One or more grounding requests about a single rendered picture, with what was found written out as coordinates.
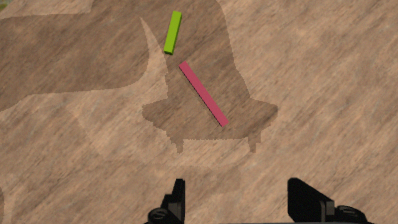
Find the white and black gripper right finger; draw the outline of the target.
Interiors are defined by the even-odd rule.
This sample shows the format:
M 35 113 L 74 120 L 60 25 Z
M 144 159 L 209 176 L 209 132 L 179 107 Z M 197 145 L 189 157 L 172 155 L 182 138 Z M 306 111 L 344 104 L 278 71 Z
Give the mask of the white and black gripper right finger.
M 288 180 L 287 211 L 294 222 L 374 224 L 358 209 L 343 205 L 336 208 L 335 201 L 299 178 Z

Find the pink rod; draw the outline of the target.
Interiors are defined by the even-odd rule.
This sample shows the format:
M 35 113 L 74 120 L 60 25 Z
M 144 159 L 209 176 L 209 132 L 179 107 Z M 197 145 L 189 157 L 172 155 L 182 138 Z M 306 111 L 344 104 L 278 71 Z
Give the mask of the pink rod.
M 217 106 L 215 101 L 212 99 L 210 94 L 207 92 L 207 90 L 204 88 L 202 83 L 199 81 L 197 76 L 194 74 L 192 69 L 189 67 L 186 61 L 181 63 L 179 65 L 180 70 L 183 72 L 185 77 L 188 79 L 190 84 L 193 86 L 195 91 L 198 93 L 200 98 L 203 100 L 205 105 L 208 107 L 210 112 L 213 114 L 215 119 L 218 121 L 221 127 L 225 126 L 229 121 L 225 117 L 225 115 L 222 113 L 220 108 Z

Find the lime green rod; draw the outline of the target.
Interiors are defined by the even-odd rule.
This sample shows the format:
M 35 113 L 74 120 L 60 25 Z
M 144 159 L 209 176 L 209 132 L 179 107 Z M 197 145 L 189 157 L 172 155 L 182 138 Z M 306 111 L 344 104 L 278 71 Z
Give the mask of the lime green rod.
M 182 13 L 173 11 L 167 38 L 166 38 L 166 43 L 165 43 L 165 47 L 164 47 L 165 54 L 173 56 L 181 20 L 182 20 Z

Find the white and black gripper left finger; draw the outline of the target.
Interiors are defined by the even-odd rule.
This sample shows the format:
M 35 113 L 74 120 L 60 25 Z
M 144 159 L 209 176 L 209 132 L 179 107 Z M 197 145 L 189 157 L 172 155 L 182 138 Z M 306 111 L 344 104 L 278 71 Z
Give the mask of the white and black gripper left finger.
M 151 210 L 148 213 L 148 222 L 144 224 L 184 224 L 184 222 L 185 180 L 176 178 L 172 194 L 165 194 L 160 208 Z

